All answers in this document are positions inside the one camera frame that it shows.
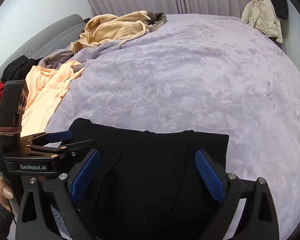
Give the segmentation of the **person's left hand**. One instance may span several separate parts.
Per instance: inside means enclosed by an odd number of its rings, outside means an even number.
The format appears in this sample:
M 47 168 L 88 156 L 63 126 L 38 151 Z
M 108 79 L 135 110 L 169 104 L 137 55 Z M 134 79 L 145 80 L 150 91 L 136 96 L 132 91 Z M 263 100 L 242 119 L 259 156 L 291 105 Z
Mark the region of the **person's left hand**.
M 0 204 L 9 212 L 12 212 L 10 200 L 14 198 L 12 188 L 7 180 L 0 177 Z

